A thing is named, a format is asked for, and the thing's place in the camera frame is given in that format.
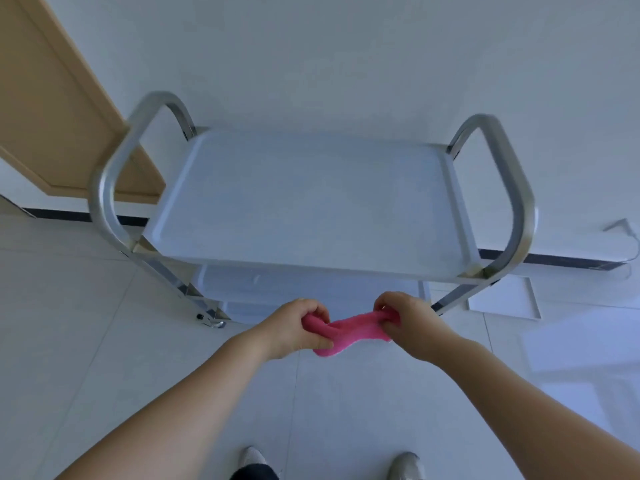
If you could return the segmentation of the wooden door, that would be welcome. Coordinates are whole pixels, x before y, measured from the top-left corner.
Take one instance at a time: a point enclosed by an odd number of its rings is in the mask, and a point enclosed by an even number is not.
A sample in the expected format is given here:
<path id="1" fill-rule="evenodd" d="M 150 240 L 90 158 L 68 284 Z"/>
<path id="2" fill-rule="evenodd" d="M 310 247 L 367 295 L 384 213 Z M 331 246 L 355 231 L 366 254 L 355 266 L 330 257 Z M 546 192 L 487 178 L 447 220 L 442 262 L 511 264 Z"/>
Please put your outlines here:
<path id="1" fill-rule="evenodd" d="M 0 0 L 0 162 L 48 196 L 87 198 L 127 124 L 44 0 Z"/>

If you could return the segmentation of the person's shoe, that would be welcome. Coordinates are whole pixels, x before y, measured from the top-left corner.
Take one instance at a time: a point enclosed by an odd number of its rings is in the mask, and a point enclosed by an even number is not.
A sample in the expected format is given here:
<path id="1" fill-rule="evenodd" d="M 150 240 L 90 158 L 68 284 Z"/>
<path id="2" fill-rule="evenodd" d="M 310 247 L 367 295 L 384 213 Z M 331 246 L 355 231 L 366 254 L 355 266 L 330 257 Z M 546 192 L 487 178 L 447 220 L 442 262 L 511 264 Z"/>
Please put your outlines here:
<path id="1" fill-rule="evenodd" d="M 237 469 L 248 467 L 251 465 L 267 465 L 268 462 L 262 455 L 260 450 L 254 446 L 248 446 L 242 449 L 239 453 Z"/>
<path id="2" fill-rule="evenodd" d="M 426 480 L 426 470 L 416 453 L 403 452 L 393 459 L 386 480 Z"/>

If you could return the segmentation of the person's right forearm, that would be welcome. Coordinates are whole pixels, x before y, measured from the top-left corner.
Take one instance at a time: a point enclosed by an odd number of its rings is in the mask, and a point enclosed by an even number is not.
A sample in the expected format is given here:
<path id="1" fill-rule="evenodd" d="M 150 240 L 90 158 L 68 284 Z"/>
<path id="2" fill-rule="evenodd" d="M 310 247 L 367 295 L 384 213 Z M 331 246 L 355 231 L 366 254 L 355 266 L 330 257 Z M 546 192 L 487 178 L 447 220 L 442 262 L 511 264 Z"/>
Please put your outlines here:
<path id="1" fill-rule="evenodd" d="M 640 480 L 640 452 L 533 386 L 482 345 L 447 337 L 424 357 L 460 387 L 525 480 Z"/>

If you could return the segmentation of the person's left hand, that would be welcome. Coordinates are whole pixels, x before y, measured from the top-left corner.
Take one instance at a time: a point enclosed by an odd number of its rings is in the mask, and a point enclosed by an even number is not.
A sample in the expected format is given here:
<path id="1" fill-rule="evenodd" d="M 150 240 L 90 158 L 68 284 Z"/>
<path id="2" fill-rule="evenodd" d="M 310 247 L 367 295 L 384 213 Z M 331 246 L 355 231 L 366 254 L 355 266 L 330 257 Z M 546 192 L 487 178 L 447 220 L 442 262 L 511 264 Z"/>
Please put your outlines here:
<path id="1" fill-rule="evenodd" d="M 304 349 L 331 349 L 333 342 L 304 329 L 307 315 L 329 323 L 326 307 L 315 299 L 298 298 L 279 307 L 249 331 L 252 344 L 260 351 L 263 362 L 279 360 Z"/>

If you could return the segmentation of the person's dark trouser leg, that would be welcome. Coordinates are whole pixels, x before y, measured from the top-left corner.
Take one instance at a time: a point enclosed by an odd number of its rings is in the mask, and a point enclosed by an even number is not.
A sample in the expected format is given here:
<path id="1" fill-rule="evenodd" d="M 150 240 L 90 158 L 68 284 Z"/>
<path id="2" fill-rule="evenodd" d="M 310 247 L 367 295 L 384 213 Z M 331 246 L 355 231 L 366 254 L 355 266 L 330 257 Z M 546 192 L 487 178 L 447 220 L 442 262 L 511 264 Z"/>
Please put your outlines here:
<path id="1" fill-rule="evenodd" d="M 238 468 L 229 480 L 280 480 L 271 466 L 265 463 L 252 463 Z"/>

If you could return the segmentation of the person's right shoe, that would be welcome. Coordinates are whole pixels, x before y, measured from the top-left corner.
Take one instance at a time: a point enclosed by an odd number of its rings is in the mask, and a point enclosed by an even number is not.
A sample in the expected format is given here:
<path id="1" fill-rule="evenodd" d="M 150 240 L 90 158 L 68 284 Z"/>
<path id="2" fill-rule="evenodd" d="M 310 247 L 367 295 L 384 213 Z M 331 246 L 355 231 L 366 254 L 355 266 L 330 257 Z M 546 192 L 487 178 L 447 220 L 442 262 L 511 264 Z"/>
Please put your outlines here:
<path id="1" fill-rule="evenodd" d="M 393 459 L 386 480 L 426 480 L 426 470 L 416 453 L 403 452 Z"/>

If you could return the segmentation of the stainless steel trolley cart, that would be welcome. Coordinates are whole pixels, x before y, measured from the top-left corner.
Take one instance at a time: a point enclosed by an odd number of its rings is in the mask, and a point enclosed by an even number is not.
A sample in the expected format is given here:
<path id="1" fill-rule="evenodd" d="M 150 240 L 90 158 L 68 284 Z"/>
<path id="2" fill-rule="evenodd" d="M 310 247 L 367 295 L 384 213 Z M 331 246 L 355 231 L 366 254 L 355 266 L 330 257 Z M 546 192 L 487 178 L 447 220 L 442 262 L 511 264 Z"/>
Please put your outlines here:
<path id="1" fill-rule="evenodd" d="M 186 159 L 139 237 L 120 223 L 115 186 L 162 107 Z M 513 217 L 506 249 L 481 263 L 454 160 L 484 136 Z M 105 240 L 223 328 L 299 296 L 356 313 L 384 288 L 431 304 L 429 283 L 455 285 L 437 314 L 487 289 L 526 258 L 538 209 L 500 121 L 475 114 L 450 144 L 196 127 L 180 98 L 145 96 L 116 149 L 96 167 L 90 215 Z"/>

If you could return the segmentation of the person's left shoe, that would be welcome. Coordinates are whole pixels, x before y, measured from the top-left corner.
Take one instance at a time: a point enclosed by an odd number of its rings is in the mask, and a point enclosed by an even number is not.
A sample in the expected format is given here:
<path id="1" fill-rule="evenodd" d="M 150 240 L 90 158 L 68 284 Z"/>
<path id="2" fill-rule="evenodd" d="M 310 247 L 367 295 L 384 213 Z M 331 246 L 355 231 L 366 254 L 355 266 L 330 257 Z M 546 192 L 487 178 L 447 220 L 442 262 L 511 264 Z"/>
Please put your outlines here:
<path id="1" fill-rule="evenodd" d="M 242 449 L 239 453 L 237 469 L 248 467 L 251 465 L 267 465 L 268 462 L 262 455 L 260 450 L 254 446 L 248 446 Z"/>

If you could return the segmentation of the white flat panel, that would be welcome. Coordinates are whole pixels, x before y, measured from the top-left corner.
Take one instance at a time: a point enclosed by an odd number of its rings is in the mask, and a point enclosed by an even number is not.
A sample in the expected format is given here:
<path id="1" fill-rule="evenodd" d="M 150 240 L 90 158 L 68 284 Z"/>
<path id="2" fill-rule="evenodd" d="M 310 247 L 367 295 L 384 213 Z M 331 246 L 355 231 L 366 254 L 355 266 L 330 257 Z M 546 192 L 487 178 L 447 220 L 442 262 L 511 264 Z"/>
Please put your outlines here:
<path id="1" fill-rule="evenodd" d="M 542 320 L 529 277 L 509 274 L 467 300 L 470 311 L 532 321 Z"/>

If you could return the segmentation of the person's right hand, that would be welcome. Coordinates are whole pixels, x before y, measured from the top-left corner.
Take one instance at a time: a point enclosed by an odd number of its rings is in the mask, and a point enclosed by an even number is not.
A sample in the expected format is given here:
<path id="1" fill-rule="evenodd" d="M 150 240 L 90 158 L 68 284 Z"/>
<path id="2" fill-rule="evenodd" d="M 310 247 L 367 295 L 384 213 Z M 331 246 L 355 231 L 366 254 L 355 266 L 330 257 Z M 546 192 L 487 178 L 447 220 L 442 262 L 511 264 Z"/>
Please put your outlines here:
<path id="1" fill-rule="evenodd" d="M 453 354 L 463 338 L 449 327 L 425 301 L 418 299 L 418 330 L 408 339 L 393 340 L 407 354 L 440 366 Z"/>

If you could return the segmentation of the pink cloth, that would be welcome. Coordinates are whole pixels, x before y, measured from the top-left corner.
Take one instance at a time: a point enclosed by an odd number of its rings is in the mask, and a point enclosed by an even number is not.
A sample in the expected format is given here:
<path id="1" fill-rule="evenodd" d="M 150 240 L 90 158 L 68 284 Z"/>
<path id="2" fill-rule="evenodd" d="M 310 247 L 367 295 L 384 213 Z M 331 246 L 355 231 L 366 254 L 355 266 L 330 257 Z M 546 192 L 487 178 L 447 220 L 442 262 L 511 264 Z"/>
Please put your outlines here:
<path id="1" fill-rule="evenodd" d="M 344 320 L 324 322 L 321 318 L 308 314 L 301 323 L 306 323 L 310 330 L 333 341 L 331 349 L 315 349 L 314 353 L 322 358 L 338 355 L 348 347 L 363 340 L 391 341 L 382 329 L 380 322 L 393 318 L 382 311 L 372 311 L 355 315 Z"/>

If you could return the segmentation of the person's left forearm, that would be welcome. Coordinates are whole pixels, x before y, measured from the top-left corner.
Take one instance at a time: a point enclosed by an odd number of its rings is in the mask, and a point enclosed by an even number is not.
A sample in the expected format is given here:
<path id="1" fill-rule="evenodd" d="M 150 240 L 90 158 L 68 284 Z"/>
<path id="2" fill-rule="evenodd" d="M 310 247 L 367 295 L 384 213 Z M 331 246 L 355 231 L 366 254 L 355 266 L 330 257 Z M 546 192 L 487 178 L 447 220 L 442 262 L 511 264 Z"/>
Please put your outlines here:
<path id="1" fill-rule="evenodd" d="M 195 480 L 254 375 L 270 357 L 257 328 L 224 343 L 75 460 L 55 480 Z"/>

